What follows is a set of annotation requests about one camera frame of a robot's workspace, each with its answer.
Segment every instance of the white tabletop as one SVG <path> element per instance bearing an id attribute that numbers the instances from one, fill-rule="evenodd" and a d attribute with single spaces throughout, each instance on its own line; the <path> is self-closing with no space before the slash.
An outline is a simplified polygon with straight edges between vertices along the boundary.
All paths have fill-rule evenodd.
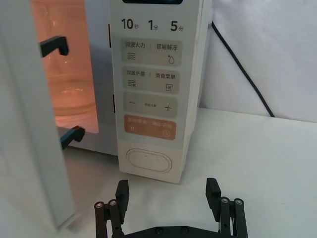
<path id="1" fill-rule="evenodd" d="M 0 237 L 95 238 L 94 203 L 113 199 L 121 179 L 130 186 L 126 234 L 184 225 L 217 231 L 206 178 L 218 180 L 222 195 L 245 201 L 250 238 L 314 237 L 316 155 L 315 123 L 200 109 L 180 184 L 123 174 L 116 157 L 68 148 L 78 219 L 50 234 L 0 196 Z"/>

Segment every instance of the water drop icon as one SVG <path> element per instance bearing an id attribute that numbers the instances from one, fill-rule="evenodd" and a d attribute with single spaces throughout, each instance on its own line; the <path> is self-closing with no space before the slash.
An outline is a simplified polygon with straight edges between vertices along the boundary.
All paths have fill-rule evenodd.
<path id="1" fill-rule="evenodd" d="M 173 56 L 168 56 L 169 57 L 169 63 L 170 64 L 174 64 L 175 63 L 175 60 L 174 60 L 174 57 Z"/>

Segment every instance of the control panel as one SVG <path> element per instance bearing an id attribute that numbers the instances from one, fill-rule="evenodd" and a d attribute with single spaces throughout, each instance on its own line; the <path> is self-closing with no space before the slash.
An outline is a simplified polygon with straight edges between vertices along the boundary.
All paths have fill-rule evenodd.
<path id="1" fill-rule="evenodd" d="M 211 0 L 110 0 L 110 10 L 120 170 L 179 182 L 196 118 Z"/>

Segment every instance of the display screen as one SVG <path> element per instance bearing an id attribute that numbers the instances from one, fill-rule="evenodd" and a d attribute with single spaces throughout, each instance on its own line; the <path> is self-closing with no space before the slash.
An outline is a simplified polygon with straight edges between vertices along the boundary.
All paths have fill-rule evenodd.
<path id="1" fill-rule="evenodd" d="M 181 4 L 183 0 L 123 0 L 125 3 L 143 4 Z"/>

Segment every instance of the wave icon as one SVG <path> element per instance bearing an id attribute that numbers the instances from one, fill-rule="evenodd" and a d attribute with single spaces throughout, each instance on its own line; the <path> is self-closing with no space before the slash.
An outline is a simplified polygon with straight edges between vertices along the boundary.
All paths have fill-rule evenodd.
<path id="1" fill-rule="evenodd" d="M 127 59 L 128 60 L 135 60 L 135 53 L 128 52 L 127 53 Z"/>
<path id="2" fill-rule="evenodd" d="M 135 87 L 136 80 L 128 80 L 128 87 Z"/>

